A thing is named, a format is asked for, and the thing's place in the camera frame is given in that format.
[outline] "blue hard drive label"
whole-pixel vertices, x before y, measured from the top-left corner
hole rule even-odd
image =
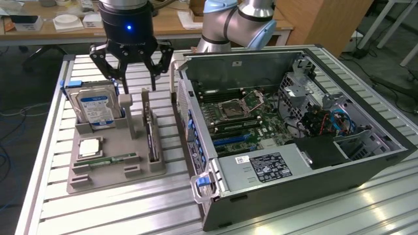
[[[114,122],[113,109],[107,107],[107,96],[86,97],[81,99],[82,107],[90,123],[95,126],[109,125]]]
[[[293,175],[281,153],[272,153],[250,159],[262,183]]]

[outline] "floor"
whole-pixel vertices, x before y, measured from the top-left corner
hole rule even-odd
[[[364,19],[360,31],[368,31],[374,19],[376,16]],[[376,36],[389,24],[390,22],[382,23]],[[414,48],[417,42],[418,35],[400,28],[384,49],[376,49],[376,47],[372,46],[378,54],[378,57],[373,58],[369,55],[364,59],[356,61],[361,64],[369,74],[380,76],[405,87],[417,86],[418,88],[417,81],[413,83],[408,81],[408,70],[398,65],[409,51]],[[195,46],[197,44],[197,40],[193,42],[175,41],[175,48],[185,49],[190,46]],[[90,46],[87,44],[65,45],[63,48],[71,54],[87,54]],[[47,52],[47,54],[44,54],[42,58],[32,63],[34,72],[26,73],[22,70],[20,63],[36,49],[38,47],[30,47],[30,52],[22,53],[18,47],[11,47],[7,54],[0,56],[0,110],[16,107],[22,108],[36,103],[51,102],[55,82],[61,71],[62,55],[55,51]],[[368,75],[361,71],[358,65],[353,61],[345,61],[344,63],[356,72],[356,74],[368,83],[370,83]],[[418,57],[413,59],[409,67],[418,70]],[[385,87],[377,87],[377,90],[394,104],[394,95],[392,91]],[[400,95],[398,105],[406,110],[413,110],[416,102],[404,95]],[[39,114],[47,110],[49,105],[44,105],[28,110],[28,114]],[[418,123],[417,116],[413,116],[412,114],[406,114],[406,116],[416,123]],[[20,115],[12,117],[0,116],[2,136],[15,128],[18,123],[22,121],[22,118],[23,116]],[[24,132],[22,132],[20,129],[14,133],[14,137],[6,140],[10,141],[15,138],[15,136],[19,136],[15,141],[4,146],[15,163],[16,170],[11,172],[6,181],[0,183],[0,208],[14,199],[11,205],[6,209],[0,209],[2,235],[14,234],[16,228],[46,119],[47,115],[28,117],[26,120]],[[2,167],[0,176],[4,175],[4,172],[6,169]]]

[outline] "aluminum extrusion table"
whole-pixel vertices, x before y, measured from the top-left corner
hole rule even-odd
[[[418,145],[416,124],[325,49],[316,46],[310,46],[310,49],[401,133]],[[111,64],[117,65],[117,59],[113,56],[107,58]],[[87,55],[74,58],[67,56],[62,65],[16,234],[324,235],[390,232],[410,234],[418,231],[416,152],[361,187],[221,230],[203,232],[175,127],[170,77],[166,74],[157,82],[158,90],[150,93],[150,99],[158,114],[167,174],[158,179],[70,195],[66,187],[75,113],[59,86],[61,81],[69,79],[83,81],[103,79]],[[150,75],[143,64],[130,65],[127,79],[134,94],[133,110],[141,113],[139,92],[142,88],[150,88]],[[318,74],[317,79],[325,88],[338,90],[324,74]]]

